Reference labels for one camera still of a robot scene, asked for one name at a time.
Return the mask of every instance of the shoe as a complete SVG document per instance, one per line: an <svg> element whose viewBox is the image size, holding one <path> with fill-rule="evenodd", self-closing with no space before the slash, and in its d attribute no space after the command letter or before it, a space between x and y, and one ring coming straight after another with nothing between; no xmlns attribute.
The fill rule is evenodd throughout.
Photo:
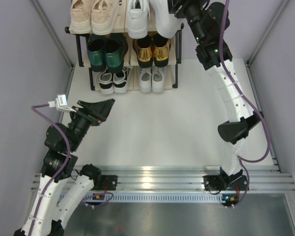
<svg viewBox="0 0 295 236"><path fill-rule="evenodd" d="M148 0L129 0L127 9L130 38L144 38L148 34Z"/></svg>
<svg viewBox="0 0 295 236"><path fill-rule="evenodd" d="M133 40L133 49L137 54L138 63L141 68L149 68L153 65L152 37Z"/></svg>
<svg viewBox="0 0 295 236"><path fill-rule="evenodd" d="M166 0L149 0L149 2L155 11L157 32L165 38L172 38L180 29L183 19L178 19L168 13Z"/></svg>
<svg viewBox="0 0 295 236"><path fill-rule="evenodd" d="M128 90L130 68L124 67L121 72L114 74L114 91L124 93Z"/></svg>
<svg viewBox="0 0 295 236"><path fill-rule="evenodd" d="M112 33L105 42L105 61L108 71L119 73L123 69L123 57L128 51L128 43L122 33Z"/></svg>
<svg viewBox="0 0 295 236"><path fill-rule="evenodd" d="M102 72L106 69L105 63L105 37L92 34L89 38L87 50L92 71Z"/></svg>
<svg viewBox="0 0 295 236"><path fill-rule="evenodd" d="M100 74L98 83L102 94L107 95L114 92L113 75L108 70Z"/></svg>
<svg viewBox="0 0 295 236"><path fill-rule="evenodd" d="M167 76L167 67L156 67L152 68L152 91L155 93L161 93L164 91L165 79Z"/></svg>
<svg viewBox="0 0 295 236"><path fill-rule="evenodd" d="M168 65L169 50L171 48L171 40L162 37L160 34L153 36L154 44L154 65L156 67L165 67Z"/></svg>
<svg viewBox="0 0 295 236"><path fill-rule="evenodd" d="M117 0L96 0L92 6L91 19L93 33L107 35L113 31L119 12Z"/></svg>
<svg viewBox="0 0 295 236"><path fill-rule="evenodd" d="M152 72L150 68L138 67L137 76L141 92L151 92L152 90Z"/></svg>
<svg viewBox="0 0 295 236"><path fill-rule="evenodd" d="M92 0L73 0L70 15L71 25L75 30L91 31L90 9Z"/></svg>

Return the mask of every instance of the metallic green shoe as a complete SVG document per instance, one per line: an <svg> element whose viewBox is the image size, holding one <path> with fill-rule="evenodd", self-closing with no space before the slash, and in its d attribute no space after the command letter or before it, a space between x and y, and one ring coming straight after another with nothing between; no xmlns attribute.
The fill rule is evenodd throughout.
<svg viewBox="0 0 295 236"><path fill-rule="evenodd" d="M106 69L105 36L92 34L88 41L88 59L92 71L101 72Z"/></svg>
<svg viewBox="0 0 295 236"><path fill-rule="evenodd" d="M123 33L112 33L105 42L105 61L110 73L123 69L123 57L128 51L128 43Z"/></svg>

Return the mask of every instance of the white sneaker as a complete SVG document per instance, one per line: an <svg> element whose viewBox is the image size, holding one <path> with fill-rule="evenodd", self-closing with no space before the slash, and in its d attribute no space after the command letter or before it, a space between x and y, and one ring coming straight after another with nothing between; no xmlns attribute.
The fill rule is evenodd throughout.
<svg viewBox="0 0 295 236"><path fill-rule="evenodd" d="M128 90L130 68L124 67L121 72L114 74L114 91L124 93Z"/></svg>
<svg viewBox="0 0 295 236"><path fill-rule="evenodd" d="M155 11L155 22L157 32L164 38L172 38L180 29L183 19L177 19L168 13L166 0L149 0Z"/></svg>
<svg viewBox="0 0 295 236"><path fill-rule="evenodd" d="M155 65L152 68L152 91L161 93L164 91L167 66L159 68Z"/></svg>
<svg viewBox="0 0 295 236"><path fill-rule="evenodd" d="M148 0L129 0L127 9L128 33L131 38L144 38L148 34Z"/></svg>
<svg viewBox="0 0 295 236"><path fill-rule="evenodd" d="M119 12L117 0L96 0L92 6L91 19L93 33L97 35L110 34Z"/></svg>
<svg viewBox="0 0 295 236"><path fill-rule="evenodd" d="M71 24L75 30L91 31L90 9L92 0L73 0L70 8Z"/></svg>
<svg viewBox="0 0 295 236"><path fill-rule="evenodd" d="M152 72L151 67L141 68L138 67L137 76L141 92L151 92L152 90Z"/></svg>
<svg viewBox="0 0 295 236"><path fill-rule="evenodd" d="M98 83L102 94L112 94L114 92L113 75L106 69L99 76Z"/></svg>

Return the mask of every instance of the gold shoe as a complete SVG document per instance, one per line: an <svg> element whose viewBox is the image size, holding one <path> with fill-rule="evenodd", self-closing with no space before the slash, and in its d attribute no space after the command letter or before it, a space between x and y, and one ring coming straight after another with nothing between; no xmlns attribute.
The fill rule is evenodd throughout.
<svg viewBox="0 0 295 236"><path fill-rule="evenodd" d="M169 50L171 48L171 40L164 38L160 34L153 36L154 43L154 64L157 67L165 67L168 65Z"/></svg>
<svg viewBox="0 0 295 236"><path fill-rule="evenodd" d="M137 53L138 63L141 68L149 68L153 65L152 37L133 40L133 49Z"/></svg>

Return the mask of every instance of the gray floor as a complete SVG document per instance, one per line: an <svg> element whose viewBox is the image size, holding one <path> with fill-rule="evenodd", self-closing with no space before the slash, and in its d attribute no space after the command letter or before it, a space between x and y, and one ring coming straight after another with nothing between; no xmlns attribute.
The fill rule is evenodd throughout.
<svg viewBox="0 0 295 236"><path fill-rule="evenodd" d="M80 206L65 236L293 236L284 195L248 195L237 209L208 204Z"/></svg>

